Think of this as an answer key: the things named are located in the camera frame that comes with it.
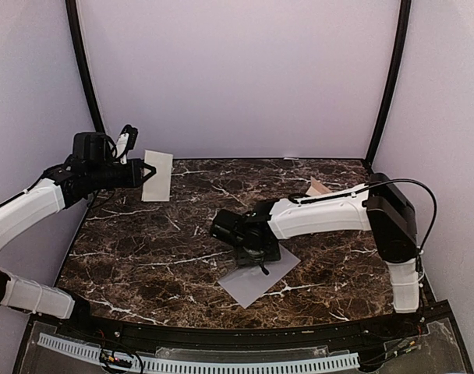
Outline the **beige decorated letter paper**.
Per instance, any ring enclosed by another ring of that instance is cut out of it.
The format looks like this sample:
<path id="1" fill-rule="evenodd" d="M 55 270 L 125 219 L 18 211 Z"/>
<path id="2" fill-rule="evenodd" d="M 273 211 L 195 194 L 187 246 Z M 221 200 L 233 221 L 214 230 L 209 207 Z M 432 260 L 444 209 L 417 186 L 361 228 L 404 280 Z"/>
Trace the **beige decorated letter paper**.
<path id="1" fill-rule="evenodd" d="M 173 155 L 145 150 L 144 162 L 156 168 L 156 173 L 143 184 L 143 202 L 168 202 L 171 193 Z"/>

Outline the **grey envelope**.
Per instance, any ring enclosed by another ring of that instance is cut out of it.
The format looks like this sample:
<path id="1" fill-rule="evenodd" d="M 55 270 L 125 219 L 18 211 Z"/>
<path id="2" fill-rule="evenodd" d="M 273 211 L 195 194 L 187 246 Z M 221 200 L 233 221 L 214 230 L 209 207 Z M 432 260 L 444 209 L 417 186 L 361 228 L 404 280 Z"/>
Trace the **grey envelope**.
<path id="1" fill-rule="evenodd" d="M 301 260 L 279 245 L 281 259 L 277 262 L 265 263 L 265 274 L 259 266 L 235 269 L 220 280 L 218 284 L 237 302 L 247 309 L 258 298 L 291 272 Z"/>

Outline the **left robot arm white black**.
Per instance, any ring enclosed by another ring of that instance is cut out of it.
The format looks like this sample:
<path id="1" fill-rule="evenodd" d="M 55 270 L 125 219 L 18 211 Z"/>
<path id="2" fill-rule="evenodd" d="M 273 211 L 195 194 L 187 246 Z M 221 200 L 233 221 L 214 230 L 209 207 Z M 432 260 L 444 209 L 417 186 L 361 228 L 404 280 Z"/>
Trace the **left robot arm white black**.
<path id="1" fill-rule="evenodd" d="M 155 176 L 156 167 L 128 157 L 137 136 L 131 125 L 124 126 L 116 141 L 103 132 L 77 133 L 73 151 L 63 163 L 44 170 L 29 188 L 0 204 L 0 252 L 35 224 L 96 192 L 138 188 Z M 78 338 L 92 339 L 97 321 L 74 310 L 75 305 L 75 298 L 59 288 L 0 268 L 0 306 L 67 319 L 67 327 Z"/>

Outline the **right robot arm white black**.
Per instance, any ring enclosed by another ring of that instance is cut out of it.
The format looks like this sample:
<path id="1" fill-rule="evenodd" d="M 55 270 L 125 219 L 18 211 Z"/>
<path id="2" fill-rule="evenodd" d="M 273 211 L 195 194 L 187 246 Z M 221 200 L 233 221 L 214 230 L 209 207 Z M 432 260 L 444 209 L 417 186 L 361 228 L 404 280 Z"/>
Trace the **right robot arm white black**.
<path id="1" fill-rule="evenodd" d="M 233 248 L 239 268 L 256 267 L 270 280 L 284 240 L 332 231 L 371 232 L 393 292 L 395 314 L 386 319 L 385 330 L 401 338 L 416 324 L 425 243 L 417 240 L 416 211 L 399 183 L 399 178 L 375 173 L 368 182 L 343 191 L 261 200 L 246 213 L 221 209 L 209 233 Z"/>

